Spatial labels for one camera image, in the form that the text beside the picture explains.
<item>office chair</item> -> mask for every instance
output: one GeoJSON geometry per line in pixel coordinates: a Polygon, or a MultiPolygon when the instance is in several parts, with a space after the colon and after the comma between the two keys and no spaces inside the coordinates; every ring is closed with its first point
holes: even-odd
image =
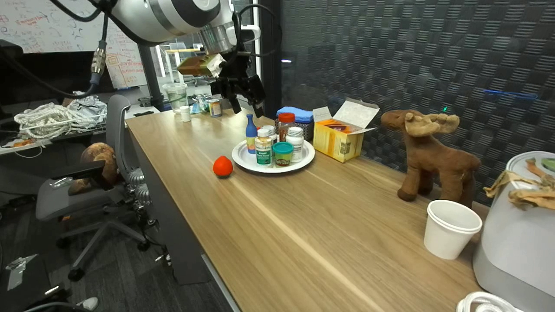
{"type": "Polygon", "coordinates": [[[71,215],[78,218],[80,215],[93,215],[106,213],[100,222],[86,224],[74,230],[64,232],[57,239],[57,246],[64,248],[69,243],[69,237],[80,236],[85,232],[95,230],[92,239],[86,243],[85,250],[73,262],[71,270],[67,274],[69,281],[78,281],[85,274],[85,260],[93,253],[95,246],[100,243],[102,236],[109,230],[119,230],[135,241],[139,241],[139,250],[147,250],[149,241],[140,232],[133,230],[126,225],[125,220],[132,218],[135,222],[144,224],[147,217],[144,215],[145,203],[149,201],[147,187],[144,182],[144,175],[140,168],[132,168],[130,154],[125,152],[125,111],[130,107],[128,100],[121,95],[112,95],[107,100],[107,120],[106,120],[106,144],[114,149],[116,163],[121,182],[112,187],[95,187],[92,191],[81,194],[67,194],[71,178],[80,177],[99,177],[100,178],[100,165],[85,165],[85,170],[76,166],[66,173],[60,173],[54,178],[45,180],[36,196],[36,218],[38,220],[52,220],[71,215]]]}

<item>white paper cup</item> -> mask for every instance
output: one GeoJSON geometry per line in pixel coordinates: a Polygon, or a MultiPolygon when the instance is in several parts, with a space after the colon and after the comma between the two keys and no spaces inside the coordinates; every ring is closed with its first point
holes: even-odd
{"type": "Polygon", "coordinates": [[[480,232],[482,218],[465,204],[435,199],[428,204],[423,246],[439,258],[454,260],[473,234],[480,232]]]}

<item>floor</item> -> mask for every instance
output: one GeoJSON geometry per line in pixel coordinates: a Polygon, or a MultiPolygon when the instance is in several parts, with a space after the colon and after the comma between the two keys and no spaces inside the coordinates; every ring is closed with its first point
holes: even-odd
{"type": "MultiPolygon", "coordinates": [[[[66,277],[71,260],[78,255],[80,248],[83,248],[86,237],[74,239],[67,250],[60,250],[55,248],[59,232],[59,222],[34,220],[34,204],[31,203],[17,208],[5,208],[0,220],[1,267],[17,256],[36,253],[36,265],[41,263],[40,267],[45,267],[43,270],[47,272],[50,286],[62,284],[69,288],[69,302],[73,303],[88,296],[97,296],[99,312],[229,310],[215,282],[192,286],[177,284],[171,269],[159,260],[156,262],[161,255],[159,246],[139,251],[135,241],[118,232],[104,239],[106,243],[97,250],[93,260],[88,262],[86,274],[80,281],[71,282],[66,277]]],[[[36,274],[33,276],[34,270],[28,272],[29,274],[24,276],[24,284],[40,284],[40,277],[36,274]]],[[[0,302],[0,310],[10,310],[10,305],[14,305],[10,300],[0,302]]]]}

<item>white cable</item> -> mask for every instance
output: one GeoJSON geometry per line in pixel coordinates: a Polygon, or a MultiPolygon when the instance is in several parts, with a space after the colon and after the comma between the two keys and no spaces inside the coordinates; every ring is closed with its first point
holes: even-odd
{"type": "Polygon", "coordinates": [[[485,291],[468,293],[456,305],[456,312],[472,312],[473,303],[475,303],[475,312],[522,312],[520,308],[513,307],[506,300],[485,291]]]}
{"type": "Polygon", "coordinates": [[[93,97],[71,100],[69,106],[43,104],[14,116],[19,132],[33,139],[55,139],[64,133],[90,132],[106,120],[106,104],[93,97]]]}

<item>gray wall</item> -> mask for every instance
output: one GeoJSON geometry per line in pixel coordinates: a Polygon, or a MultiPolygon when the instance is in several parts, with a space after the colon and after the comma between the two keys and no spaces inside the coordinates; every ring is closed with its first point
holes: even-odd
{"type": "MultiPolygon", "coordinates": [[[[482,159],[482,187],[524,151],[553,151],[555,3],[544,0],[282,2],[282,104],[454,113],[449,146],[482,159]]],[[[366,135],[366,156],[404,170],[400,139],[366,135]]]]}

